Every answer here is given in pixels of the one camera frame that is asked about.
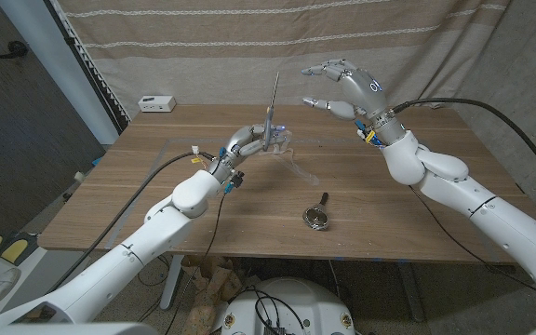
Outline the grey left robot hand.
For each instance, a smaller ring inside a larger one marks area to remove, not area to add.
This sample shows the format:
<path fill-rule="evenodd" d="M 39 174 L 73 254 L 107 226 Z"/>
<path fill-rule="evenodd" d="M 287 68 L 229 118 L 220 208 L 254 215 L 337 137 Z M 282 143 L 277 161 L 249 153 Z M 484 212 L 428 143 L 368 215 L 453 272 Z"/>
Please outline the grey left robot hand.
<path fill-rule="evenodd" d="M 224 183 L 249 156 L 266 151 L 270 145 L 284 142 L 287 135 L 283 126 L 271 126 L 268 130 L 259 124 L 241 127 L 221 149 L 219 157 L 210 163 L 208 172 L 219 183 Z"/>

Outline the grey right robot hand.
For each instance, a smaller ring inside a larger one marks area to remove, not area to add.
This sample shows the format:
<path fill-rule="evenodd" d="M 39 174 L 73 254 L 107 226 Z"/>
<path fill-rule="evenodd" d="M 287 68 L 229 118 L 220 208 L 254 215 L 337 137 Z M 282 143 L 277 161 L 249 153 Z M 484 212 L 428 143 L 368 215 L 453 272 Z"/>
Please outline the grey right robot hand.
<path fill-rule="evenodd" d="M 328 60 L 301 71 L 304 75 L 325 75 L 341 83 L 347 101 L 318 100 L 306 97 L 302 102 L 310 107 L 326 110 L 343 120 L 355 120 L 365 116 L 378 139 L 385 145 L 394 144 L 405 137 L 406 130 L 392 115 L 388 101 L 379 82 L 366 70 L 350 61 Z"/>

